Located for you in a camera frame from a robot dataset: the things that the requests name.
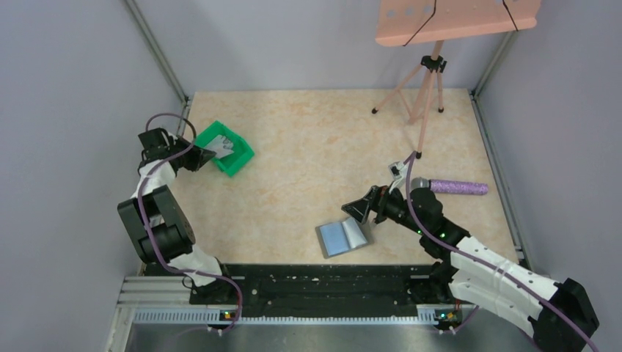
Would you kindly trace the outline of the green plastic bin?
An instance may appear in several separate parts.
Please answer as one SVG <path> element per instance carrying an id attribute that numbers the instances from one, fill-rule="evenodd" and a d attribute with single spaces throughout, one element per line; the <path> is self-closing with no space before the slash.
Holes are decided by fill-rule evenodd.
<path id="1" fill-rule="evenodd" d="M 255 156 L 244 138 L 218 120 L 197 136 L 195 145 L 215 152 L 212 161 L 229 177 L 240 172 Z"/>

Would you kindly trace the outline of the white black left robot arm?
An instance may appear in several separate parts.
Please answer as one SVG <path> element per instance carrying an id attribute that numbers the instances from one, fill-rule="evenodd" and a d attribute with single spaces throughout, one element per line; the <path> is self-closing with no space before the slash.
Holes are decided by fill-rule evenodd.
<path id="1" fill-rule="evenodd" d="M 215 152 L 174 136 L 163 128 L 139 134 L 143 146 L 139 183 L 117 212 L 140 260 L 164 264 L 189 276 L 200 289 L 227 277 L 222 264 L 196 245 L 194 231 L 170 186 L 180 169 L 198 171 Z"/>

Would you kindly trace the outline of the purple glitter microphone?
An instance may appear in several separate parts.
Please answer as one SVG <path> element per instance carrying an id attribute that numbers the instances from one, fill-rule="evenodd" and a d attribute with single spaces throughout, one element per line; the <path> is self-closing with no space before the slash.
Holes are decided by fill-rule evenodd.
<path id="1" fill-rule="evenodd" d="M 438 180 L 416 177 L 410 181 L 411 188 L 428 188 L 440 194 L 465 194 L 483 196 L 489 192 L 487 183 L 476 183 L 457 180 Z"/>

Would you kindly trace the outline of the grey card holder wallet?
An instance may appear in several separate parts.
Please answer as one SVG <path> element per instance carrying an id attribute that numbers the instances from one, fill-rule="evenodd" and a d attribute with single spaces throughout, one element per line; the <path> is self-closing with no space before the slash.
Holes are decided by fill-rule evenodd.
<path id="1" fill-rule="evenodd" d="M 315 228 L 325 259 L 346 254 L 374 243 L 368 223 L 361 224 L 352 217 L 323 224 Z"/>

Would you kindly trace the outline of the pink music stand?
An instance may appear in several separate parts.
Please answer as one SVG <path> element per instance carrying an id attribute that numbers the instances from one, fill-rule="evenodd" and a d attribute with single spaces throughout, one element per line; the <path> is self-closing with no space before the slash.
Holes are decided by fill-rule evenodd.
<path id="1" fill-rule="evenodd" d="M 434 98 L 438 112 L 444 111 L 442 75 L 447 62 L 441 51 L 444 42 L 502 32 L 518 32 L 537 24 L 539 0 L 385 0 L 381 1 L 376 42 L 384 47 L 407 47 L 433 43 L 431 54 L 423 56 L 385 99 L 373 107 L 378 113 L 398 95 L 409 122 L 421 121 L 415 158 L 421 158 L 428 116 Z"/>

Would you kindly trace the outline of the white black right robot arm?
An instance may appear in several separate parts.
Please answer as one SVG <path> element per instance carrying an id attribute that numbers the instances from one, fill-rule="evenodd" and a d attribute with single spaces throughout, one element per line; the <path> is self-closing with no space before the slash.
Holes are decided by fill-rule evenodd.
<path id="1" fill-rule="evenodd" d="M 442 299 L 474 304 L 512 323 L 541 351 L 597 351 L 591 337 L 599 320 L 585 288 L 573 279 L 558 282 L 508 260 L 453 223 L 426 188 L 407 197 L 389 186 L 342 206 L 364 224 L 387 219 L 419 234 L 420 245 L 435 258 L 430 279 Z"/>

